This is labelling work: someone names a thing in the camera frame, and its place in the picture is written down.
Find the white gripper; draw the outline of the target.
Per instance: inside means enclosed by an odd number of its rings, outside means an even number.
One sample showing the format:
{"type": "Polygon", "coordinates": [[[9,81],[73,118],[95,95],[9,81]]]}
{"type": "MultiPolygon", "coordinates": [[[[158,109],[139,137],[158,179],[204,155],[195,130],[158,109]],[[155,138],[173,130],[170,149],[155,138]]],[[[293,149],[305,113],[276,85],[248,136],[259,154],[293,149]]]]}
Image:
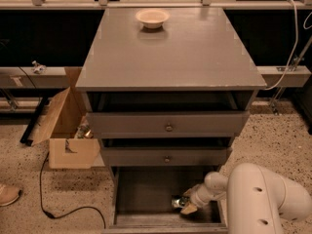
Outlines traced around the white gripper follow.
{"type": "Polygon", "coordinates": [[[198,208],[207,206],[215,198],[215,189],[201,183],[187,189],[182,196],[189,197],[191,203],[187,203],[180,212],[190,215],[197,212],[198,208]]]}

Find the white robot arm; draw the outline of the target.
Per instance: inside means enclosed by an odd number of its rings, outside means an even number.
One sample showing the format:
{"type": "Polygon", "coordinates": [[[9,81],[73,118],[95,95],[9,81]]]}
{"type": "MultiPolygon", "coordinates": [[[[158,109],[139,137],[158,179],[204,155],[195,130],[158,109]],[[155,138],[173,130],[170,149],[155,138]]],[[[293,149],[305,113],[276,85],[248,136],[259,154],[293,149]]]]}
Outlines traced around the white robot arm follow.
{"type": "Polygon", "coordinates": [[[225,199],[228,234],[284,234],[282,219],[301,221],[312,213],[312,197],[302,185],[252,163],[236,166],[230,176],[210,172],[183,196],[184,215],[225,199]]]}

